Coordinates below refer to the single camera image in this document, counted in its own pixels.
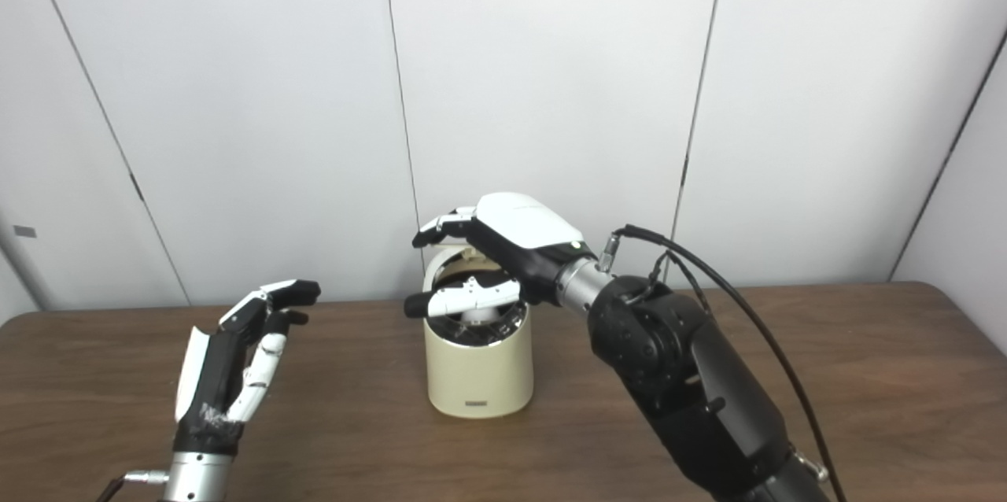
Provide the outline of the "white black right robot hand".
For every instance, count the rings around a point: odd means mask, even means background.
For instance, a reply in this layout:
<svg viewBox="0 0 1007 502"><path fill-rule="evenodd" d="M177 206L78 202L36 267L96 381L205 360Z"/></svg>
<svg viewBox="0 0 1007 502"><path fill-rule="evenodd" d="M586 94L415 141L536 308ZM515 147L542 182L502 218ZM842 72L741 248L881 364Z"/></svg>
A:
<svg viewBox="0 0 1007 502"><path fill-rule="evenodd" d="M496 262L496 284L464 281L406 298L407 318L423 319L494 308L514 301L562 306L582 315L611 280L582 233L530 196L486 194L474 207L459 207L425 223L412 240L420 249L447 238L462 239Z"/></svg>

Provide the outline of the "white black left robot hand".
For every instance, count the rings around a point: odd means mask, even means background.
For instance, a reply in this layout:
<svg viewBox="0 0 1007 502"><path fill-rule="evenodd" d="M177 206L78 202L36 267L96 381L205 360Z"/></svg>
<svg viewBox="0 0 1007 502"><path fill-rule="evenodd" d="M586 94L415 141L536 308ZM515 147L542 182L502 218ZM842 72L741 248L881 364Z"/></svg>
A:
<svg viewBox="0 0 1007 502"><path fill-rule="evenodd" d="M176 454L236 456L245 425L267 396L291 327L304 326L320 284L274 282L231 306L211 334L192 327L175 396Z"/></svg>

